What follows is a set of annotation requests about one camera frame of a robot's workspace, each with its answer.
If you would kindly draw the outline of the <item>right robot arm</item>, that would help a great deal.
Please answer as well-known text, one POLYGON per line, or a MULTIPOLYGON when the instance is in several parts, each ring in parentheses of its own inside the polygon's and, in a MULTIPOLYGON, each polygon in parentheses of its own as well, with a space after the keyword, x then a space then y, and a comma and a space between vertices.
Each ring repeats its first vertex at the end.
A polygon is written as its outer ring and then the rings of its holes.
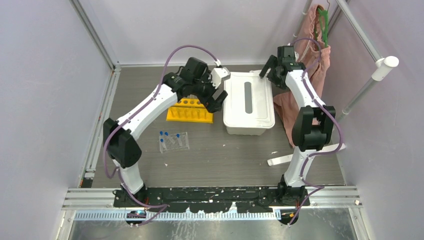
POLYGON ((305 198, 307 172, 317 153, 331 140, 336 111, 317 95, 305 65, 296 61, 292 45, 279 46, 277 55, 268 58, 259 76, 289 89, 299 108, 291 132, 294 152, 274 194, 275 202, 288 206, 305 198))

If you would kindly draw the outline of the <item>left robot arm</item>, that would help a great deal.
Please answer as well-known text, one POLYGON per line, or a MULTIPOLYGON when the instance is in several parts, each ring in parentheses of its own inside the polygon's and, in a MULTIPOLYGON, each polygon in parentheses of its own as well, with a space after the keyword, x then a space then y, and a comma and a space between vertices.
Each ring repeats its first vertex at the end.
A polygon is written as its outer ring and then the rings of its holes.
POLYGON ((142 150, 137 143, 145 129, 168 108, 190 95, 196 96, 208 113, 221 111, 228 94, 226 91, 217 97, 214 94, 230 77, 226 67, 218 64, 209 69, 204 61, 190 57, 178 72, 163 74, 156 89, 126 115, 104 121, 103 148, 117 166, 129 203, 138 207, 146 200, 146 187, 138 166, 142 150))

